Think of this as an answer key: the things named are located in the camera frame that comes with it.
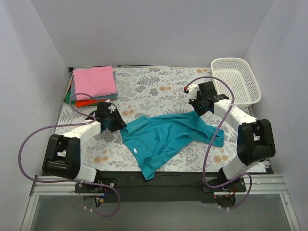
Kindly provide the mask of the teal t-shirt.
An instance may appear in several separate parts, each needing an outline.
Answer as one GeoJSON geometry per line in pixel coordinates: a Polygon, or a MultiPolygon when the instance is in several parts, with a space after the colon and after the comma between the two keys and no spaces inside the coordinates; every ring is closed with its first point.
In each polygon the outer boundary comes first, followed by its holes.
{"type": "Polygon", "coordinates": [[[192,141],[224,145],[224,131],[207,125],[195,112],[141,116],[121,129],[123,144],[134,155],[146,180],[192,141]]]}

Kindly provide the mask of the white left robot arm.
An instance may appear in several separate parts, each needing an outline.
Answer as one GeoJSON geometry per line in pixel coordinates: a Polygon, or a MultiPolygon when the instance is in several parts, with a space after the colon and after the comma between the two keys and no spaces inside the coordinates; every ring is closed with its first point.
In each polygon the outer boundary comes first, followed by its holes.
{"type": "Polygon", "coordinates": [[[62,135],[50,136],[43,173],[86,182],[91,192],[98,192],[102,188],[102,180],[96,176],[96,169],[82,165],[82,146],[105,130],[115,132],[126,126],[115,104],[98,102],[97,109],[86,116],[82,125],[62,135]]]}

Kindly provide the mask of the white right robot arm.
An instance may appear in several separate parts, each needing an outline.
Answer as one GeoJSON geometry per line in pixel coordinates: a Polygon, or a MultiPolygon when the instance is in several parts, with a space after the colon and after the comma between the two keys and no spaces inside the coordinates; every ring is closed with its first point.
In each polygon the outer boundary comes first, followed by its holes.
{"type": "Polygon", "coordinates": [[[267,119],[243,112],[235,105],[234,96],[218,94],[211,81],[198,85],[191,82],[184,87],[184,92],[189,94],[189,103],[199,116],[210,111],[237,132],[236,156],[219,170],[215,179],[204,180],[206,187],[229,191],[250,168],[275,156],[272,127],[267,119]]]}

